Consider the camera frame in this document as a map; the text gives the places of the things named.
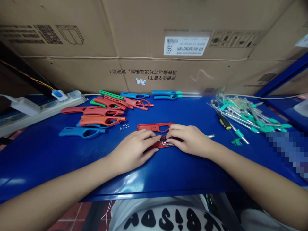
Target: finger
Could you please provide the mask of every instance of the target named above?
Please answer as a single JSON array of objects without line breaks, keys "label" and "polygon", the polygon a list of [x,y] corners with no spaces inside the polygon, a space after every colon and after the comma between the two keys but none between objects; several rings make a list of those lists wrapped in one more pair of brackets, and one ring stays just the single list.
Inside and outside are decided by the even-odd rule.
[{"label": "finger", "polygon": [[146,130],[145,132],[142,132],[140,134],[137,135],[141,140],[144,140],[148,137],[154,137],[156,136],[155,133],[151,130]]},{"label": "finger", "polygon": [[167,143],[171,143],[171,144],[174,144],[175,146],[177,146],[179,149],[181,149],[182,151],[184,150],[184,148],[186,147],[186,145],[181,142],[181,141],[178,141],[178,140],[175,140],[175,139],[168,139],[166,140]]},{"label": "finger", "polygon": [[146,153],[144,153],[144,155],[140,158],[140,161],[142,164],[144,164],[148,159],[150,159],[155,152],[157,152],[159,149],[158,148],[154,148],[151,149],[149,151],[147,151]]},{"label": "finger", "polygon": [[170,137],[178,137],[182,140],[185,140],[185,132],[183,130],[171,130],[166,135],[166,138],[169,139]]},{"label": "finger", "polygon": [[132,133],[130,133],[127,137],[131,137],[131,136],[135,136],[139,131],[134,131]]},{"label": "finger", "polygon": [[146,149],[147,149],[148,147],[152,146],[153,144],[155,144],[160,139],[161,139],[161,135],[158,135],[158,136],[144,140],[143,143],[144,143],[144,145],[146,146]]},{"label": "finger", "polygon": [[187,126],[180,125],[180,124],[173,124],[170,126],[170,129],[183,130],[185,127]]}]

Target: cardboard box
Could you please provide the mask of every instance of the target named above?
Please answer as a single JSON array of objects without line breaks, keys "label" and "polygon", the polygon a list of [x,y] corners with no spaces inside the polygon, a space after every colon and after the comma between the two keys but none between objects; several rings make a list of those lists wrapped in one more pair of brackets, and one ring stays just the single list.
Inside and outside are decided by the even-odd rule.
[{"label": "cardboard box", "polygon": [[295,44],[308,34],[308,1],[295,0],[250,54],[249,59],[299,59],[308,48]]},{"label": "cardboard box", "polygon": [[[291,0],[102,0],[120,57],[247,58]],[[209,37],[203,55],[179,37]],[[164,55],[177,49],[182,55]]]},{"label": "cardboard box", "polygon": [[121,60],[130,92],[195,91],[215,94],[234,77],[239,62]]},{"label": "cardboard box", "polygon": [[21,56],[116,56],[100,0],[3,1],[0,15],[0,40]]},{"label": "cardboard box", "polygon": [[25,58],[24,60],[66,93],[74,90],[83,93],[97,93],[99,90],[117,93],[128,91],[117,59]]},{"label": "cardboard box", "polygon": [[242,61],[235,77],[230,79],[225,94],[254,95],[293,61]]},{"label": "cardboard box", "polygon": [[303,71],[270,95],[298,95],[308,92],[308,70]]}]

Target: white cable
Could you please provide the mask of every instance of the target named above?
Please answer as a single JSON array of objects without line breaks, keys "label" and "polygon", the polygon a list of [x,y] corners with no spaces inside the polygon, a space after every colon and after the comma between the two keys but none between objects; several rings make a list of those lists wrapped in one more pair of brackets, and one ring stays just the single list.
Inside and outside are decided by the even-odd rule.
[{"label": "white cable", "polygon": [[307,95],[308,93],[304,93],[304,94],[299,94],[299,95],[295,95],[295,96],[289,96],[289,97],[283,97],[283,98],[263,98],[263,97],[257,97],[257,96],[248,96],[248,95],[237,95],[237,94],[224,94],[226,95],[232,95],[232,96],[244,96],[244,97],[251,97],[251,98],[259,98],[259,99],[286,99],[286,98],[293,98],[293,97],[297,97],[297,96],[301,96],[301,95]]},{"label": "white cable", "polygon": [[111,209],[111,201],[109,201],[109,205],[108,205],[108,209],[107,212],[102,216],[102,218],[100,220],[102,220],[104,218],[104,216],[106,216],[106,231],[108,230],[108,223],[107,223],[107,213],[109,212],[109,210]]},{"label": "white cable", "polygon": [[12,102],[15,102],[15,103],[18,102],[18,99],[14,98],[14,97],[12,97],[12,96],[2,95],[2,94],[0,94],[0,96],[4,96],[4,97],[6,97],[8,100],[11,100]]},{"label": "white cable", "polygon": [[101,95],[101,94],[84,94],[84,95]]}]

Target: right hand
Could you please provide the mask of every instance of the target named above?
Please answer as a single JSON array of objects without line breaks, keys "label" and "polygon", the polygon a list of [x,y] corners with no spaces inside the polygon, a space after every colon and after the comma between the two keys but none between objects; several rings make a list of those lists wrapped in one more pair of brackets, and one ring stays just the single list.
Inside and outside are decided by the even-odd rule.
[{"label": "right hand", "polygon": [[[180,138],[183,142],[172,139],[172,137]],[[166,142],[174,144],[181,151],[208,159],[223,147],[208,138],[195,126],[173,124],[170,126],[166,138]]]}]

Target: red floor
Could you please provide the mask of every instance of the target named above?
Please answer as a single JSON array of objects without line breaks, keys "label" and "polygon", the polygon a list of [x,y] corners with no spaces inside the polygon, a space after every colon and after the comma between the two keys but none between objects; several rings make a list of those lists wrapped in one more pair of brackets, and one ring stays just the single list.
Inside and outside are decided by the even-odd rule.
[{"label": "red floor", "polygon": [[[84,221],[88,215],[92,202],[77,203],[72,206],[48,231],[81,231]],[[102,216],[107,212],[109,201]],[[107,224],[111,220],[111,209],[107,214]],[[98,231],[106,231],[106,216],[101,220]]]}]

